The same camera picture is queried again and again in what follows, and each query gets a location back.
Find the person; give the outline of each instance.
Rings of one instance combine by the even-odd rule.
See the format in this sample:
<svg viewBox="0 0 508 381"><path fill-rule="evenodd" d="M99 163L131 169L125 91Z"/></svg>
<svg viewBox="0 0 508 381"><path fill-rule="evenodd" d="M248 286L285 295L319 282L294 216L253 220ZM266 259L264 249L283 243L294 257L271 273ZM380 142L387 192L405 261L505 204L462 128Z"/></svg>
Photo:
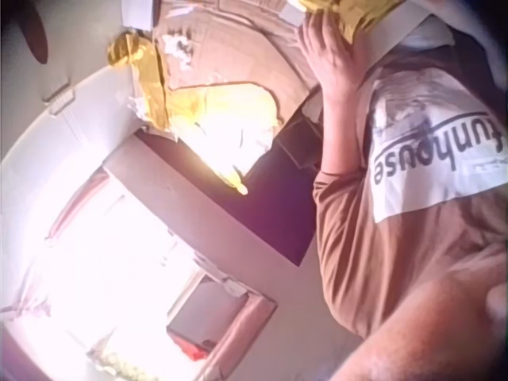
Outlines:
<svg viewBox="0 0 508 381"><path fill-rule="evenodd" d="M336 14L298 29L323 96L325 300L366 339L333 381L482 379L502 355L508 140L456 70L443 25L424 21L369 71L365 37L348 44Z"/></svg>

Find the fingers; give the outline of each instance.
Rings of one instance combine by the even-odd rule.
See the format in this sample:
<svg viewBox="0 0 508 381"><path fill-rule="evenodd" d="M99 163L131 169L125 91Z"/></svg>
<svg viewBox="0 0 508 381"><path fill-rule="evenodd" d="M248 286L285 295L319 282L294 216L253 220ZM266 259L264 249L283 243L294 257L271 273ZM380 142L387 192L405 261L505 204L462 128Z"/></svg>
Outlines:
<svg viewBox="0 0 508 381"><path fill-rule="evenodd" d="M323 15L322 35L325 46L334 52L344 51L344 41L339 31L338 20L330 10L326 10Z"/></svg>
<svg viewBox="0 0 508 381"><path fill-rule="evenodd" d="M309 40L307 43L313 50L322 50L326 47L323 37L323 17L325 13L322 10L312 14L309 20Z"/></svg>

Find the wall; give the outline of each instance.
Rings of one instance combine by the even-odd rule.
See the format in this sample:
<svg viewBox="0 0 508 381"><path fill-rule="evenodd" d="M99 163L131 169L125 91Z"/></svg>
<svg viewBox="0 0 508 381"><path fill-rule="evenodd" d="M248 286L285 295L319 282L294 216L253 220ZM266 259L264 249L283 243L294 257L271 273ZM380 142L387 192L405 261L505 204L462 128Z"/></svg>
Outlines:
<svg viewBox="0 0 508 381"><path fill-rule="evenodd" d="M43 99L107 66L106 48L123 30L120 0L32 3L44 27L48 62L36 61L18 23L2 26L2 158L44 112Z"/></svg>
<svg viewBox="0 0 508 381"><path fill-rule="evenodd" d="M105 162L169 229L279 307L229 381L317 381L360 343L330 316L315 242L300 267L211 202L136 137Z"/></svg>

